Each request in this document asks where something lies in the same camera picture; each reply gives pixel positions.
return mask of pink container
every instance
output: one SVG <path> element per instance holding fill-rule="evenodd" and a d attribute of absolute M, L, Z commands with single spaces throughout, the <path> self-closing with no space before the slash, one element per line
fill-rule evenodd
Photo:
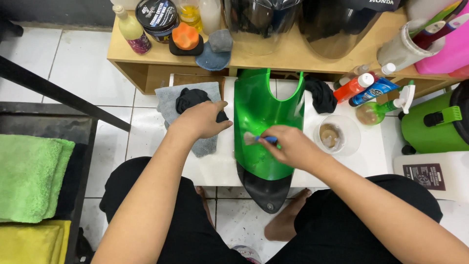
<path fill-rule="evenodd" d="M 469 13 L 469 4 L 459 16 Z M 469 64 L 469 21 L 446 35 L 444 48 L 436 55 L 415 63 L 420 74 L 450 73 Z"/>

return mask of paintbrush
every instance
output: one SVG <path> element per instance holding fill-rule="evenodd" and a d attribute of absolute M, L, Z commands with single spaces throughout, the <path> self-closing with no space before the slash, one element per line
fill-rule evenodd
<path fill-rule="evenodd" d="M 244 144 L 246 145 L 253 145 L 256 143 L 259 143 L 258 140 L 261 136 L 255 136 L 251 132 L 246 132 L 244 133 Z M 264 138 L 267 142 L 271 144 L 276 144 L 277 143 L 277 138 L 276 137 L 265 137 Z"/>

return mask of white platform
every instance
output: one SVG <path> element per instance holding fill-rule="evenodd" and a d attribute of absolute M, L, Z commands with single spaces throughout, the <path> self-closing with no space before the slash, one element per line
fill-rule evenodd
<path fill-rule="evenodd" d="M 235 94 L 235 77 L 226 77 L 224 100 L 228 102 L 225 113 L 230 120 L 234 119 L 233 100 Z M 291 95 L 298 82 L 287 81 L 277 84 L 277 96 Z M 345 166 L 363 177 L 387 174 L 381 125 L 362 125 L 355 116 L 355 109 L 348 103 L 337 105 L 334 113 L 346 115 L 357 123 L 362 135 L 362 143 L 352 156 L 337 157 Z M 303 132 L 312 139 L 315 127 L 329 114 L 318 114 L 312 105 L 311 93 L 305 92 L 305 113 Z M 201 186 L 242 186 L 236 170 L 234 128 L 230 127 L 218 135 L 217 152 L 202 158 L 196 158 L 191 152 L 187 158 L 182 175 L 191 179 L 194 185 Z M 291 187 L 327 187 L 318 178 L 302 170 L 295 170 Z"/>

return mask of yellow liquid bottle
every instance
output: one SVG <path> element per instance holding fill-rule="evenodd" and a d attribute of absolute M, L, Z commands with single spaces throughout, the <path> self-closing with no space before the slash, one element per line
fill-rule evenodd
<path fill-rule="evenodd" d="M 181 1 L 178 4 L 179 17 L 182 22 L 191 27 L 195 27 L 197 32 L 202 30 L 202 20 L 200 19 L 200 10 L 197 2 Z"/>

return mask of clear plastic bowl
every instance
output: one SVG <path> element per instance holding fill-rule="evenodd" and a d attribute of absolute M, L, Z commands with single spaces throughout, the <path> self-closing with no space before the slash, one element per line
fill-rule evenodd
<path fill-rule="evenodd" d="M 321 140 L 320 128 L 324 124 L 330 124 L 339 132 L 339 140 L 333 148 L 324 145 Z M 341 114 L 326 116 L 316 127 L 313 134 L 314 143 L 326 153 L 337 156 L 350 156 L 355 153 L 362 142 L 360 129 L 350 117 Z"/>

